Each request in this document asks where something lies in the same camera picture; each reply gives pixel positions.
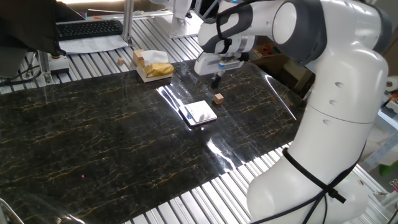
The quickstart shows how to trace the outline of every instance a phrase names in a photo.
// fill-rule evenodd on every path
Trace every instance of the small wooden block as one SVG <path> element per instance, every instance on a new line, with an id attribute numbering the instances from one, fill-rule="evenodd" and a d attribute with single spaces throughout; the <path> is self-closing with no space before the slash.
<path id="1" fill-rule="evenodd" d="M 224 97 L 223 97 L 223 95 L 218 93 L 218 94 L 214 95 L 213 101 L 216 104 L 220 104 L 220 103 L 222 103 L 224 101 Z"/>
<path id="2" fill-rule="evenodd" d="M 119 65 L 124 64 L 124 59 L 123 59 L 123 58 L 119 58 L 119 59 L 118 59 L 118 64 L 119 64 Z"/>
<path id="3" fill-rule="evenodd" d="M 133 51 L 133 54 L 132 54 L 132 61 L 133 61 L 136 65 L 138 65 L 138 61 L 144 59 L 144 58 L 142 57 L 142 55 L 141 55 L 141 52 L 144 52 L 144 51 L 145 51 L 145 50 L 142 50 L 142 49 Z"/>

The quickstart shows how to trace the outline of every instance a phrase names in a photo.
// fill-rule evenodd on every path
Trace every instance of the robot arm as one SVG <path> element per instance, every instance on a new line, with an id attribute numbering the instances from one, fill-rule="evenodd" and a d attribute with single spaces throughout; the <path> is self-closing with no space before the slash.
<path id="1" fill-rule="evenodd" d="M 222 2 L 220 12 L 233 6 Z M 221 36 L 215 21 L 200 29 L 199 75 L 242 66 L 256 35 L 272 35 L 297 64 L 313 62 L 317 79 L 289 154 L 325 185 L 333 183 L 358 161 L 381 104 L 388 67 L 378 52 L 391 39 L 387 16 L 352 0 L 276 0 L 250 3 L 219 20 Z M 368 193 L 356 176 L 334 189 L 345 203 L 326 194 L 306 204 L 322 189 L 283 157 L 251 182 L 248 209 L 256 224 L 344 223 L 364 212 Z M 298 205 L 305 206 L 291 210 Z"/>

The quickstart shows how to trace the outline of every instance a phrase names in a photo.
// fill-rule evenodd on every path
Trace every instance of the keyboard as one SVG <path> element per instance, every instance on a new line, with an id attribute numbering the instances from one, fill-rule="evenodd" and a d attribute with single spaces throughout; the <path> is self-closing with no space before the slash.
<path id="1" fill-rule="evenodd" d="M 59 40 L 75 40 L 89 37 L 120 35 L 122 32 L 123 25 L 119 20 L 100 20 L 57 24 L 57 34 Z"/>

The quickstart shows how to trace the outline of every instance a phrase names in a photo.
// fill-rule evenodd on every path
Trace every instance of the marble tabletop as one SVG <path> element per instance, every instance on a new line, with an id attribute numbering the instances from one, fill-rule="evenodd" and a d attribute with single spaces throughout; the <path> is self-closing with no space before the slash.
<path id="1" fill-rule="evenodd" d="M 250 63 L 212 90 L 193 64 L 0 96 L 0 198 L 26 224 L 119 224 L 293 140 L 295 93 Z M 178 107 L 200 100 L 218 119 L 191 128 Z"/>

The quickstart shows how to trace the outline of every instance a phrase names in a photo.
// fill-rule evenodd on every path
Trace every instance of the paper sheet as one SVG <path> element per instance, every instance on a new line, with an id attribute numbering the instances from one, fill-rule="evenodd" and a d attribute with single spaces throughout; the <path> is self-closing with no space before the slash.
<path id="1" fill-rule="evenodd" d="M 103 52 L 127 46 L 128 44 L 119 35 L 60 41 L 61 49 L 68 55 Z"/>
<path id="2" fill-rule="evenodd" d="M 159 50 L 146 50 L 141 52 L 142 58 L 144 59 L 145 66 L 152 63 L 167 63 L 169 58 L 167 53 Z"/>

